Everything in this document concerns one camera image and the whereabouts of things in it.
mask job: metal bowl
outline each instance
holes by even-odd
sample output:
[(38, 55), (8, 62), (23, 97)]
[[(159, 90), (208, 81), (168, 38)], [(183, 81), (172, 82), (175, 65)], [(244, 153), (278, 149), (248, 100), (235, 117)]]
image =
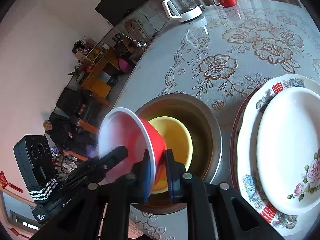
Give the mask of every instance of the metal bowl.
[[(159, 96), (143, 105), (136, 114), (146, 121), (159, 116), (171, 116), (181, 121), (190, 132), (193, 144), (188, 172), (211, 183), (217, 173), (222, 153), (221, 131), (210, 108), (199, 99), (182, 93)], [(135, 208), (150, 214), (170, 214), (186, 204), (170, 204), (169, 192), (151, 194), (148, 205)]]

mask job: tiled wall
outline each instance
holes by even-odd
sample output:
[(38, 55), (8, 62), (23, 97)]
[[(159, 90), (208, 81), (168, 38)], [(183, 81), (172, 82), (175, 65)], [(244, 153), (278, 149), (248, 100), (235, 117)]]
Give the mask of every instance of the tiled wall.
[(148, 35), (152, 36), (154, 33), (158, 32), (162, 26), (169, 20), (165, 15), (163, 6), (163, 0), (149, 0), (137, 10), (129, 14), (125, 19), (123, 19), (118, 25), (115, 26), (103, 39), (103, 41), (109, 46), (114, 46), (116, 43), (112, 40), (112, 37), (119, 31), (128, 35), (124, 24), (129, 19), (135, 19), (142, 23), (142, 27), (147, 32)]

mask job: screw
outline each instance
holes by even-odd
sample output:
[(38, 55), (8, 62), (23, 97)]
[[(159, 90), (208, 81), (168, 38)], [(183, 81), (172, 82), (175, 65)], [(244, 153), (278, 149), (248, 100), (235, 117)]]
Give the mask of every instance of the screw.
[(190, 173), (183, 173), (182, 177), (184, 179), (192, 179), (192, 175)]
[(128, 173), (125, 177), (128, 180), (133, 180), (136, 176), (133, 173)]
[(222, 183), (220, 184), (220, 188), (221, 188), (221, 189), (224, 189), (224, 190), (227, 190), (227, 189), (230, 188), (230, 186), (229, 186), (228, 183), (222, 182)]
[(98, 188), (98, 184), (97, 184), (97, 183), (92, 182), (92, 183), (90, 183), (90, 184), (88, 185), (88, 189), (89, 189), (89, 190), (95, 190), (95, 189), (97, 189), (97, 188)]

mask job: elderly person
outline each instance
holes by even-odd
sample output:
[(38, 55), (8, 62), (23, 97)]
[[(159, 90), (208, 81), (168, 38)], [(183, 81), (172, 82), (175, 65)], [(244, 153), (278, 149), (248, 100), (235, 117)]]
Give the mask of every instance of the elderly person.
[(75, 127), (67, 119), (45, 121), (43, 127), (61, 152), (70, 150), (87, 157), (87, 145), (94, 144), (93, 139), (76, 133)]

